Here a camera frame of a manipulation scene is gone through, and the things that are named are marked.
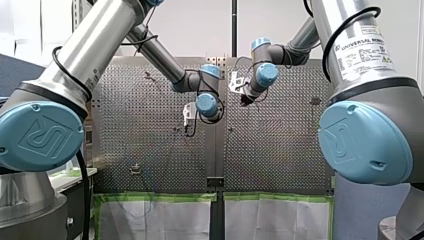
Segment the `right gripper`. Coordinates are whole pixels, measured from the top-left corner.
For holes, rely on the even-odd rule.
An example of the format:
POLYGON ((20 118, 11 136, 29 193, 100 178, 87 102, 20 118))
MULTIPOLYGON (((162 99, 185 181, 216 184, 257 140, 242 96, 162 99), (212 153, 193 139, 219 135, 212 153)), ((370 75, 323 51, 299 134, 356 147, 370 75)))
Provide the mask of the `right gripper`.
POLYGON ((242 107, 247 107, 247 106, 249 106, 250 104, 254 103, 254 102, 255 102, 255 100, 256 100, 256 98, 255 98, 255 97, 253 97, 253 96, 249 96, 249 95, 242 94, 242 95, 241 95, 241 100, 240 100, 240 105, 241 105, 242 107))

